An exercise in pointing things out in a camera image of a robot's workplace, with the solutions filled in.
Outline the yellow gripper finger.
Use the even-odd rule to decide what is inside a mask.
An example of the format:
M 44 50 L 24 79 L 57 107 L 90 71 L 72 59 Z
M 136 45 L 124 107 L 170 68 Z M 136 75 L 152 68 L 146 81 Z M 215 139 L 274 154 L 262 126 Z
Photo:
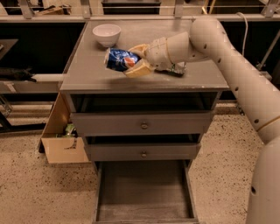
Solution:
M 129 49 L 130 52 L 138 55 L 140 58 L 146 57 L 146 50 L 148 49 L 147 44 L 136 45 Z
M 132 68 L 129 68 L 123 73 L 129 78 L 136 78 L 148 75 L 154 70 L 155 67 L 151 65 L 146 59 L 140 59 Z

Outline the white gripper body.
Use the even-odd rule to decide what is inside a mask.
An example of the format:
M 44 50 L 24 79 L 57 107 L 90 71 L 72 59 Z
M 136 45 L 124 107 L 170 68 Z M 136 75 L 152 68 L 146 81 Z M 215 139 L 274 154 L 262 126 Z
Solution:
M 158 71 L 172 67 L 167 50 L 167 38 L 158 38 L 149 43 L 145 55 L 147 61 Z

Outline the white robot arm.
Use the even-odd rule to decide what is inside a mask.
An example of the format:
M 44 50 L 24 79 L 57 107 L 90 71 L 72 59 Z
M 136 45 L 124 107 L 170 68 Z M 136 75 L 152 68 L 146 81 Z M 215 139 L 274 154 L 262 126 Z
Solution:
M 129 77 L 203 56 L 216 64 L 264 142 L 255 164 L 246 224 L 280 224 L 280 91 L 233 47 L 220 21 L 200 16 L 188 33 L 130 50 L 141 60 L 125 72 Z

